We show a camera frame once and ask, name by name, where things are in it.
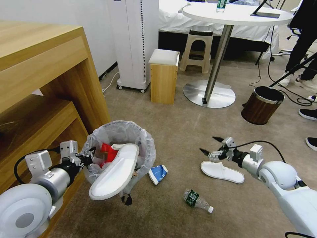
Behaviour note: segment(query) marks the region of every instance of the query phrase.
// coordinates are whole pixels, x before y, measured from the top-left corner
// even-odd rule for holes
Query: white table top
[[[186,6],[183,8],[183,14],[189,18],[213,22],[225,25],[242,25],[242,26],[271,26],[288,24],[293,15],[291,13],[262,7],[259,12],[279,13],[278,19],[250,16],[256,10],[256,6],[227,4],[223,13],[216,12],[217,4],[205,3]]]

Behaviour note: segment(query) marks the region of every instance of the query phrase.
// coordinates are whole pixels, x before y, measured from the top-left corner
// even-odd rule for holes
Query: bottle cap
[[[210,207],[208,208],[208,212],[209,212],[209,213],[212,213],[213,210],[214,210],[214,208],[213,208],[212,206],[210,206]]]

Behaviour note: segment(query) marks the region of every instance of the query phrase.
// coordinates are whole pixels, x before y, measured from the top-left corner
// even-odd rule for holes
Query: white wall
[[[81,25],[100,76],[116,60],[106,0],[0,0],[1,20]]]

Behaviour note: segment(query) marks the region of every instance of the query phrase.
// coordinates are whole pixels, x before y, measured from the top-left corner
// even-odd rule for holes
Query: plastic trash bag
[[[134,185],[151,169],[156,157],[154,140],[145,129],[139,127],[132,121],[113,121],[103,125],[93,131],[87,137],[87,141],[82,148],[82,153],[86,153],[92,147],[96,147],[93,165],[87,169],[84,167],[86,179],[92,184],[104,169],[100,168],[100,148],[103,143],[126,144],[134,143],[139,146],[139,158],[136,166],[136,176],[133,176],[128,185],[119,193],[121,197],[131,193]]]
[[[230,3],[229,0],[227,0],[227,4],[240,4],[240,5],[249,5],[249,6],[259,6],[260,0],[238,0],[233,3]]]

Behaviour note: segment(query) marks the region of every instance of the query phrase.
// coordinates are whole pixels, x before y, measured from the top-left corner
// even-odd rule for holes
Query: white air purifier
[[[107,0],[120,79],[117,88],[145,92],[149,59],[159,44],[159,0]]]

